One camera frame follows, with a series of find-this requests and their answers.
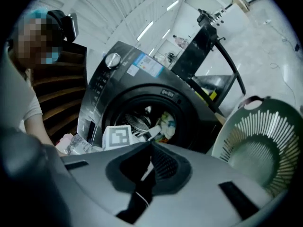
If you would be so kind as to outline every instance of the ceiling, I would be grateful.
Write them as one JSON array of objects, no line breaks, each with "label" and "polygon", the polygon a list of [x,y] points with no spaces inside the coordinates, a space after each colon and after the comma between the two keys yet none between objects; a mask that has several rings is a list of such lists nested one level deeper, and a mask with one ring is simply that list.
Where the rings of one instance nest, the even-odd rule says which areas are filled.
[{"label": "ceiling", "polygon": [[[176,0],[35,0],[27,10],[43,6],[76,12],[79,36],[75,43],[96,51],[107,51],[118,40],[134,45],[146,53],[156,47],[172,28],[179,4],[167,11]],[[153,21],[140,41],[139,34]]]}]

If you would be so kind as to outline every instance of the white cloth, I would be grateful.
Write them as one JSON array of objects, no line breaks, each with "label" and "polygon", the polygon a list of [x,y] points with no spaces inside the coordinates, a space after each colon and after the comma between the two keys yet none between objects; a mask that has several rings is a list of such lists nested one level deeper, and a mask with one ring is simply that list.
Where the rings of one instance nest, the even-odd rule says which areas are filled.
[{"label": "white cloth", "polygon": [[3,48],[0,66],[0,125],[16,128],[35,95],[12,65],[7,47]]},{"label": "white cloth", "polygon": [[[4,50],[4,53],[5,53],[4,57],[7,59],[7,63],[5,66],[11,67],[13,69],[13,71],[15,71],[15,67],[8,55],[8,46],[7,46],[6,50]],[[21,82],[23,81],[22,83],[24,84],[24,79],[22,77],[19,77],[19,80],[21,80]],[[42,115],[42,110],[41,110],[38,98],[37,98],[34,90],[31,88],[31,84],[30,84],[29,80],[26,81],[26,84],[28,85],[31,93],[34,93],[34,95],[32,96],[33,98],[30,101],[30,104],[28,105],[27,110],[22,109],[22,111],[25,112],[25,114],[23,115],[23,119],[21,120],[21,122],[19,124],[19,128],[23,132],[26,132],[25,126],[24,126],[24,121],[26,121],[27,119],[29,119],[30,117],[32,117],[36,114]],[[20,98],[20,95],[15,95],[15,96],[16,96],[15,98],[19,98],[20,100],[22,100],[22,97]],[[18,102],[18,105],[15,105],[14,108],[18,108],[18,106],[20,106],[22,104],[23,104],[23,102]]]}]

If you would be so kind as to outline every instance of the wooden staircase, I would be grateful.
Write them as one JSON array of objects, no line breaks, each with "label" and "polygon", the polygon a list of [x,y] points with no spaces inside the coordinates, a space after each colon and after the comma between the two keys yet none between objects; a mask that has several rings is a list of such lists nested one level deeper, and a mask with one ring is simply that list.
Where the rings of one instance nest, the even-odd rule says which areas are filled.
[{"label": "wooden staircase", "polygon": [[86,49],[64,41],[57,63],[33,70],[32,85],[46,131],[54,144],[64,134],[77,133],[80,106],[87,86]]}]

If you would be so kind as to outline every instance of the sticker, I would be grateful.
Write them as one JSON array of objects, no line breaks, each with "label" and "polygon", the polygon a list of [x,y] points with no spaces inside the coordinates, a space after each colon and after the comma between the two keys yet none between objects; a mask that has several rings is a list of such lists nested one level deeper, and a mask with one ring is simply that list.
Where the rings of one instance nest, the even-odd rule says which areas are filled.
[{"label": "sticker", "polygon": [[134,77],[134,76],[137,74],[138,70],[139,70],[138,67],[136,67],[136,66],[134,66],[134,65],[131,65],[131,66],[128,68],[127,73],[128,73],[129,75],[131,75],[131,76]]},{"label": "sticker", "polygon": [[133,65],[146,71],[154,78],[157,78],[163,70],[163,66],[161,64],[144,53],[139,55],[139,57],[133,62]]}]

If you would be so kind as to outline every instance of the cable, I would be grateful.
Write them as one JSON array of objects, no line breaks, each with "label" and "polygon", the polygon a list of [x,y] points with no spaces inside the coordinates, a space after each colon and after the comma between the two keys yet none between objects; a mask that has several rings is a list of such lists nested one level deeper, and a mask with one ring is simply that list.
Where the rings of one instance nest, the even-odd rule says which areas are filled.
[{"label": "cable", "polygon": [[148,201],[146,201],[146,199],[145,199],[142,195],[140,195],[138,192],[136,192],[136,194],[137,194],[140,198],[142,198],[142,200],[145,202],[146,207],[148,207],[148,206],[149,206]]},{"label": "cable", "polygon": [[268,51],[266,51],[266,50],[264,50],[263,48],[261,48],[265,53],[267,53],[267,54],[269,54],[269,55],[274,55],[275,53],[274,52],[272,52],[272,51],[270,51],[270,52],[268,52]]},{"label": "cable", "polygon": [[280,33],[275,27],[273,27],[272,25],[270,25],[269,22],[265,22],[265,23],[268,24],[270,27],[272,27],[273,30],[275,30],[279,35],[281,35],[284,38],[284,39],[282,39],[283,43],[288,42],[290,44],[292,50],[294,52],[297,52],[297,51],[295,51],[293,44],[289,41],[289,39],[286,38],[286,36],[284,36],[282,33]]},{"label": "cable", "polygon": [[280,69],[281,76],[282,76],[282,79],[283,79],[284,83],[288,86],[288,88],[292,91],[292,93],[293,93],[293,95],[294,95],[294,107],[295,107],[295,105],[296,105],[296,99],[295,99],[294,91],[291,89],[291,87],[288,85],[288,83],[285,82],[284,77],[283,77],[283,74],[282,74],[281,67],[280,67],[278,64],[273,63],[273,62],[272,62],[270,65],[276,65],[275,67],[270,67],[271,69],[276,69],[277,67]]}]

